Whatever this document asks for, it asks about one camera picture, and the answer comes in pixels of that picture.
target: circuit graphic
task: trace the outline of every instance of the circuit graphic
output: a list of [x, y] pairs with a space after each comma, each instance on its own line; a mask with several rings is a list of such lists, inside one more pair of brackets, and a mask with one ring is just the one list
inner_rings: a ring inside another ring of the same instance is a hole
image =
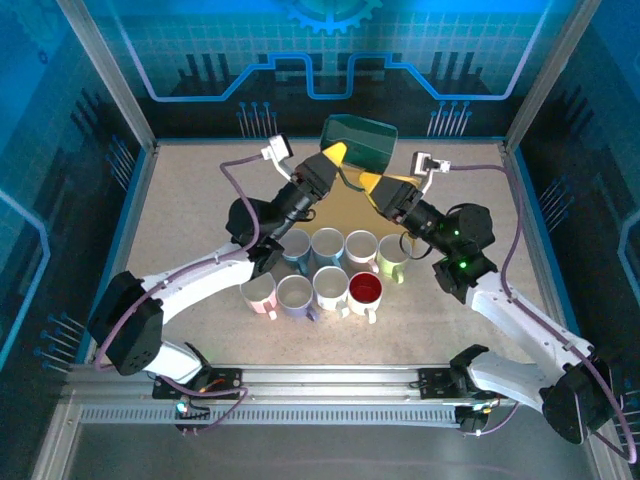
[[25, 33], [41, 48], [55, 42], [63, 26], [55, 0], [0, 0], [0, 9], [12, 11]]
[[372, 18], [374, 8], [382, 6], [382, 0], [285, 0], [283, 6], [288, 18], [298, 20], [301, 28], [332, 35], [347, 33], [349, 27], [359, 28], [362, 20]]

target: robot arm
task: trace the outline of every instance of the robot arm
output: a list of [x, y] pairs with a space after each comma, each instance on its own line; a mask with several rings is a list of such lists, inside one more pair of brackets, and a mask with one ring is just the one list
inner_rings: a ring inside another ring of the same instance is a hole
[[[288, 182], [271, 202], [249, 199], [260, 229], [254, 244], [253, 220], [238, 199], [229, 209], [226, 225], [232, 239], [220, 249], [188, 265], [142, 279], [122, 272], [109, 283], [88, 327], [99, 344], [134, 302], [165, 283], [140, 304], [106, 350], [121, 375], [145, 370], [187, 384], [192, 390], [206, 385], [208, 365], [203, 357], [195, 350], [189, 352], [163, 341], [163, 325], [194, 303], [268, 272], [282, 255], [278, 240], [296, 222], [306, 219], [311, 207], [329, 194], [346, 154], [343, 143], [307, 158], [292, 170], [283, 161], [292, 156], [286, 139], [277, 136], [269, 142], [270, 146], [262, 150], [263, 157], [273, 161]], [[218, 261], [241, 247], [248, 250]], [[173, 278], [178, 271], [184, 274]]]
[[422, 199], [434, 172], [448, 169], [447, 162], [417, 152], [412, 173], [425, 179], [421, 185], [411, 177], [372, 173], [361, 174], [360, 183], [381, 216], [444, 255], [433, 265], [441, 288], [493, 322], [535, 362], [521, 364], [474, 345], [451, 361], [454, 382], [463, 391], [495, 392], [528, 405], [565, 439], [581, 443], [614, 410], [576, 352], [611, 387], [619, 359], [606, 352], [596, 355], [588, 341], [562, 328], [508, 284], [509, 295], [504, 291], [496, 265], [482, 251], [495, 241], [489, 210], [462, 204], [443, 214]]

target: mug handle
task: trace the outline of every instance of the mug handle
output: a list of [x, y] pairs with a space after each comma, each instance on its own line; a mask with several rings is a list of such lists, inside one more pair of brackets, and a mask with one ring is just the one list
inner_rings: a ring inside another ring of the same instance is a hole
[[302, 275], [303, 277], [308, 277], [309, 266], [307, 265], [307, 262], [298, 259], [296, 260], [296, 264], [298, 265], [298, 270], [300, 270], [300, 275]]
[[338, 303], [336, 303], [336, 310], [338, 311], [340, 318], [345, 318], [350, 312], [349, 306], [344, 300], [338, 300]]
[[373, 273], [380, 273], [380, 267], [378, 267], [375, 259], [372, 258], [371, 260], [367, 261], [367, 264], [369, 264], [369, 268]]
[[404, 282], [404, 271], [402, 270], [402, 268], [399, 268], [398, 266], [393, 267], [393, 272], [391, 273], [391, 276], [393, 277], [393, 281], [396, 283]]
[[307, 307], [307, 318], [309, 320], [311, 320], [312, 322], [316, 322], [318, 321], [318, 312], [315, 311], [315, 309], [313, 307]]
[[372, 308], [365, 308], [364, 313], [367, 316], [367, 319], [369, 320], [369, 325], [373, 325], [378, 321], [376, 317], [376, 311], [373, 310]]
[[269, 315], [269, 318], [271, 320], [275, 320], [278, 318], [278, 314], [276, 313], [276, 310], [273, 308], [273, 305], [271, 305], [271, 302], [264, 302], [262, 306], [264, 307], [264, 311], [267, 312], [267, 315]]

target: green mug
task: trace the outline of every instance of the green mug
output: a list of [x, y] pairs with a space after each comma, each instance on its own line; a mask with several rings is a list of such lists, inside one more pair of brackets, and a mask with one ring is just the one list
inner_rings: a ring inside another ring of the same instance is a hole
[[400, 238], [397, 233], [384, 237], [380, 240], [377, 255], [380, 274], [393, 279], [396, 283], [404, 282], [404, 269], [411, 255], [411, 242], [402, 238], [403, 252], [400, 248]]

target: mug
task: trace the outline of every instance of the mug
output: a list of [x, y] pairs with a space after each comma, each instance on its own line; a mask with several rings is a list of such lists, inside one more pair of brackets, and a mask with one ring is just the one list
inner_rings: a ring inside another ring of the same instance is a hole
[[318, 319], [318, 312], [311, 306], [313, 287], [302, 275], [289, 275], [278, 283], [276, 289], [278, 303], [284, 312], [291, 317], [307, 317], [311, 321]]
[[371, 270], [373, 273], [380, 271], [376, 263], [378, 239], [373, 233], [366, 230], [351, 232], [345, 240], [344, 249], [347, 259], [349, 259], [349, 265], [354, 270]]
[[313, 276], [313, 290], [320, 308], [338, 311], [340, 318], [349, 315], [347, 296], [349, 277], [338, 267], [322, 267]]
[[276, 281], [270, 273], [254, 278], [240, 285], [240, 293], [251, 310], [256, 313], [266, 313], [271, 320], [278, 318], [275, 311]]
[[321, 228], [311, 237], [311, 249], [318, 267], [341, 267], [344, 237], [335, 228]]
[[284, 248], [282, 258], [285, 263], [298, 270], [305, 277], [309, 276], [309, 258], [311, 257], [311, 238], [299, 228], [292, 228], [279, 240]]
[[347, 304], [353, 313], [367, 317], [376, 323], [376, 310], [382, 299], [382, 282], [370, 272], [356, 273], [349, 281]]
[[411, 255], [411, 242], [406, 238], [402, 239], [403, 253], [400, 249], [400, 235], [394, 233], [387, 235], [380, 240], [380, 248], [378, 248], [378, 265], [380, 273], [385, 277], [392, 278], [396, 283], [404, 282], [404, 269]]

